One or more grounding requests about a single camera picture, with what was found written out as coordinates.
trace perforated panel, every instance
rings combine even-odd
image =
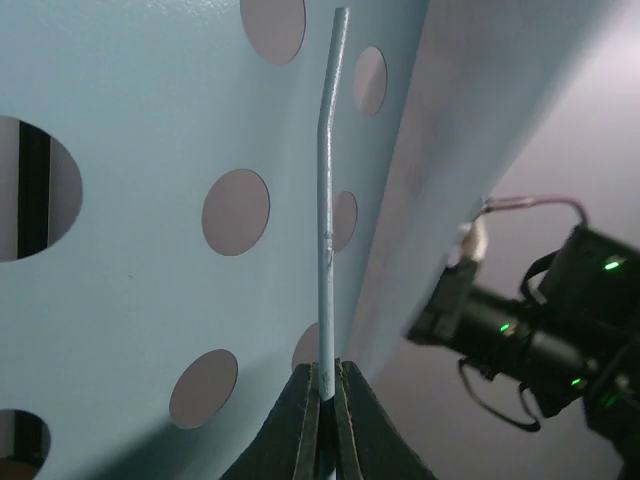
[[[426,10],[424,0],[348,4],[334,189],[353,193],[358,218],[336,259],[338,353]],[[237,0],[0,4],[0,115],[54,136],[82,177],[70,232],[0,264],[0,409],[49,425],[39,479],[215,478],[264,421],[317,320],[316,126],[336,6],[306,2],[301,48],[279,65],[252,47]],[[372,45],[388,76],[365,116],[352,84]],[[269,218],[252,248],[223,256],[202,212],[235,169],[262,178]],[[204,426],[180,430],[173,388],[216,349],[237,359],[235,389]]]

